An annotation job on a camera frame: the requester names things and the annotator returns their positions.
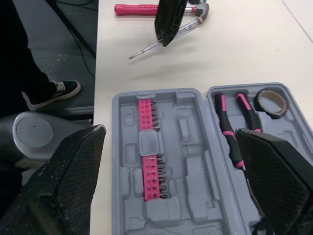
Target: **black cable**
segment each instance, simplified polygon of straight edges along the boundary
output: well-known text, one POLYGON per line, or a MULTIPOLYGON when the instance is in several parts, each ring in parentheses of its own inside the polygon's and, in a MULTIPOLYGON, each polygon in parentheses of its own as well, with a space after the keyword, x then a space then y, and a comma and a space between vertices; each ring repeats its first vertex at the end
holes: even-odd
POLYGON ((77 3, 70 3, 70 2, 66 2, 66 1, 58 1, 59 3, 68 3, 68 4, 72 4, 72 5, 75 5, 75 6, 85 6, 85 5, 88 5, 92 2, 94 2, 95 0, 90 0, 86 3, 82 3, 82 4, 77 4, 77 3))
POLYGON ((77 7, 85 8, 85 9, 92 10, 92 11, 98 11, 98 9, 93 9, 93 8, 89 8, 89 7, 86 7, 86 6, 80 6, 80 5, 67 3, 67 2, 63 2, 63 1, 56 0, 55 2, 59 3, 59 4, 69 5, 69 6, 77 6, 77 7))
POLYGON ((68 30, 68 31, 71 33, 71 35, 72 35, 73 38, 75 39, 75 42, 76 42, 76 44, 77 44, 77 46, 78 46, 78 49, 80 50, 80 53, 81 53, 81 55, 82 55, 82 57, 83 57, 83 61, 84 61, 84 64, 85 64, 85 66, 86 66, 86 69, 88 70, 89 74, 95 79, 95 76, 92 74, 92 72, 90 71, 90 69, 89 69, 89 67, 88 67, 88 65, 87 65, 87 62, 86 62, 86 60, 85 60, 85 57, 84 57, 82 48, 80 47, 80 45, 79 45, 79 43, 78 43, 78 41, 77 41, 75 35, 72 33, 72 31, 70 31, 70 30, 68 30))

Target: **pliers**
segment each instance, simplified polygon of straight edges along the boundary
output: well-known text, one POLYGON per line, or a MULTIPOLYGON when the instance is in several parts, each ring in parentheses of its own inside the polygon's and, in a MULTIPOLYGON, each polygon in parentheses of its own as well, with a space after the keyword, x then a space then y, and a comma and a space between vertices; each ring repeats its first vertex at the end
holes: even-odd
MULTIPOLYGON (((236 95, 236 101, 245 117, 248 129, 262 132, 261 121, 249 104, 247 95, 244 93, 238 93, 236 95)), ((244 171, 245 164, 241 156, 234 131, 227 117, 226 97, 224 94, 215 95, 215 111, 220 119, 221 131, 229 145, 229 157, 236 168, 244 171)))

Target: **gray tool case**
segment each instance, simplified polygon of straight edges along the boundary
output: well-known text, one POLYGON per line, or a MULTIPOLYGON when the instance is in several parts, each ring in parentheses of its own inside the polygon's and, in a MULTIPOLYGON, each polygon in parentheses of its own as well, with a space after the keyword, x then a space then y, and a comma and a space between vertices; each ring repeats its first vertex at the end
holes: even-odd
POLYGON ((288 88, 279 83, 213 87, 203 100, 192 88, 127 92, 112 105, 113 235, 251 235, 260 220, 243 172, 228 156, 214 108, 217 93, 226 96, 235 130, 246 127, 236 103, 245 92, 252 107, 262 89, 280 93, 288 111, 280 119, 257 112, 263 132, 288 140, 313 165, 313 136, 288 88), (169 198, 143 199, 138 101, 156 102, 160 131, 157 152, 165 161, 169 198))

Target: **sneaker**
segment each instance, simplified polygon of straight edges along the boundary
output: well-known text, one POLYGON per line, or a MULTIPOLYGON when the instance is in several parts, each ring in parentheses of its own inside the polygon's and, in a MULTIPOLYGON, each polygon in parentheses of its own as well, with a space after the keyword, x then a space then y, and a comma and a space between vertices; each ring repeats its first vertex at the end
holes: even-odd
POLYGON ((42 108, 54 101, 68 99, 75 96, 80 91, 80 84, 77 81, 63 81, 54 82, 57 91, 56 93, 47 101, 40 104, 33 104, 36 108, 42 108))

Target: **clear screwdriver handle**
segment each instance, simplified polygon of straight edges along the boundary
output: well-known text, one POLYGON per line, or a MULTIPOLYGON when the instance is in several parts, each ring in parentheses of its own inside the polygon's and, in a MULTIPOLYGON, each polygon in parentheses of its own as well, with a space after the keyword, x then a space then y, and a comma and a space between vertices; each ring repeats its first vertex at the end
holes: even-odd
POLYGON ((199 26, 200 24, 201 24, 200 20, 196 19, 195 21, 192 21, 191 23, 184 25, 183 27, 181 27, 178 30, 174 39, 180 38, 181 36, 185 35, 186 33, 189 33, 190 31, 197 28, 197 26, 199 26))

